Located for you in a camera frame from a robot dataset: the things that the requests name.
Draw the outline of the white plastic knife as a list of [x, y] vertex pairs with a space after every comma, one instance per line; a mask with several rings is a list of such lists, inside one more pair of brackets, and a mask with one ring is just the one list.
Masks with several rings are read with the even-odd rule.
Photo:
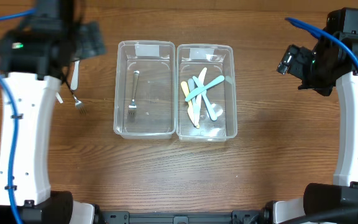
[[[198, 81], [200, 83], [204, 82], [204, 78], [207, 72], [207, 68], [205, 67], [204, 69], [202, 69], [202, 71], [200, 72], [199, 76], [198, 76]], [[195, 119], [195, 126], [197, 128], [200, 127], [200, 111], [201, 111], [201, 100], [202, 100], [202, 95], [199, 94], [195, 97], [195, 102], [193, 103], [193, 111], [194, 111], [194, 119]]]

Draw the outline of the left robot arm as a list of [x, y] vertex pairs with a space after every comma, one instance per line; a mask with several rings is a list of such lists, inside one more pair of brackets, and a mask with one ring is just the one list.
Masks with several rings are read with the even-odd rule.
[[64, 68], [105, 53], [96, 22], [33, 17], [0, 41], [0, 223], [104, 223], [97, 205], [53, 191], [48, 147]]

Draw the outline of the large metal fork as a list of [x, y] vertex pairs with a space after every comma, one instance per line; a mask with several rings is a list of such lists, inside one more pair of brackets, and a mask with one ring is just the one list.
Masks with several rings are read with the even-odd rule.
[[128, 120], [133, 122], [135, 119], [135, 114], [136, 114], [136, 103], [135, 103], [135, 96], [136, 96], [136, 91], [137, 91], [137, 84], [138, 84], [138, 80], [139, 80], [139, 75], [140, 72], [138, 70], [134, 71], [134, 76], [133, 76], [133, 84], [132, 84], [132, 97], [131, 97], [131, 103], [128, 106]]

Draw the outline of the yellow plastic knife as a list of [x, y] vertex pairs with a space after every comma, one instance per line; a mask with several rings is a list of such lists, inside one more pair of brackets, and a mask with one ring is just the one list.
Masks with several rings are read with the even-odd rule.
[[[181, 85], [181, 89], [182, 89], [185, 97], [187, 97], [190, 93], [187, 82], [183, 81], [180, 83], [180, 85]], [[195, 123], [193, 104], [191, 101], [188, 101], [187, 103], [188, 103], [188, 109], [187, 109], [188, 116], [189, 116], [191, 122], [193, 123], [193, 126], [199, 129], [200, 126]]]

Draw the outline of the pale grey-blue plastic knife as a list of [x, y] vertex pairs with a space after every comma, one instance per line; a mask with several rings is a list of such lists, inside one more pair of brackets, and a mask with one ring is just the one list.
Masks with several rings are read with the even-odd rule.
[[[195, 89], [195, 83], [194, 83], [194, 80], [192, 78], [189, 78], [188, 81], [188, 88], [189, 88], [189, 91], [193, 91]], [[193, 111], [192, 111], [192, 114], [193, 114], [193, 124], [194, 126], [197, 126], [197, 122], [196, 122], [196, 116], [195, 116], [195, 104], [196, 104], [196, 100], [195, 98], [193, 98], [191, 100], [191, 103], [193, 105]]]

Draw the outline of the white rounded plastic fork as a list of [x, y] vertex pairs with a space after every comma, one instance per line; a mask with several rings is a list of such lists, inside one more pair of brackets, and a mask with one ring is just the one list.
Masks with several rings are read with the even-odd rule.
[[71, 84], [70, 84], [70, 89], [72, 91], [75, 91], [78, 88], [79, 67], [80, 67], [80, 61], [76, 60], [73, 69], [73, 75], [71, 77]]

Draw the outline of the light blue plastic knife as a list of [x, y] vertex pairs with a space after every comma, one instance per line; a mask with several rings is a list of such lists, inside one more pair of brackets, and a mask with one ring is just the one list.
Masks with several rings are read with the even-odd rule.
[[[197, 85], [197, 87], [203, 86], [203, 83], [200, 83], [200, 82], [198, 81], [198, 78], [197, 78], [197, 77], [193, 76], [193, 80], [194, 80], [194, 83]], [[209, 99], [208, 99], [206, 93], [207, 93], [207, 90], [204, 91], [204, 92], [202, 92], [202, 94], [201, 94], [201, 95], [202, 95], [202, 100], [204, 100], [204, 103], [205, 103], [205, 105], [206, 105], [206, 109], [207, 109], [207, 111], [208, 111], [208, 114], [209, 114], [210, 119], [211, 119], [212, 121], [216, 121], [216, 120], [217, 120], [216, 113], [214, 112], [213, 107], [212, 107], [212, 104], [210, 103], [210, 101], [209, 101]]]

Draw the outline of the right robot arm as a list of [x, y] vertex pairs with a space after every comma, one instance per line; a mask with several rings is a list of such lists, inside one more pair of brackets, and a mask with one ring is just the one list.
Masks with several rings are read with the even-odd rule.
[[278, 72], [299, 78], [302, 89], [338, 93], [340, 143], [333, 183], [311, 183], [302, 197], [274, 202], [262, 221], [358, 223], [358, 31], [307, 31], [318, 40], [315, 48], [289, 46]]

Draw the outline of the mint green plastic knife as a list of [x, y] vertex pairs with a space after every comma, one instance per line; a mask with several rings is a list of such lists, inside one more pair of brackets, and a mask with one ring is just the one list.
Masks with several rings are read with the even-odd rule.
[[202, 94], [202, 92], [220, 84], [221, 82], [223, 82], [225, 80], [225, 77], [223, 75], [220, 75], [218, 77], [216, 77], [214, 80], [212, 80], [211, 82], [209, 82], [207, 85], [205, 86], [199, 86], [197, 88], [195, 88], [193, 91], [191, 91], [185, 98], [186, 102], [189, 102], [190, 100], [192, 100], [194, 97], [198, 96], [199, 94]]

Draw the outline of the black handled metal fork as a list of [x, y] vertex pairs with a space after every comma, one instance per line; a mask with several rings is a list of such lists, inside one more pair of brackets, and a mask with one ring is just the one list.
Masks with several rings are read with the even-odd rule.
[[74, 91], [71, 90], [68, 81], [67, 81], [67, 76], [63, 75], [63, 82], [64, 84], [67, 86], [68, 90], [70, 91], [74, 101], [75, 101], [75, 108], [79, 110], [80, 114], [82, 115], [86, 115], [86, 109], [85, 109], [85, 105], [83, 104], [82, 101], [80, 101], [74, 94]]

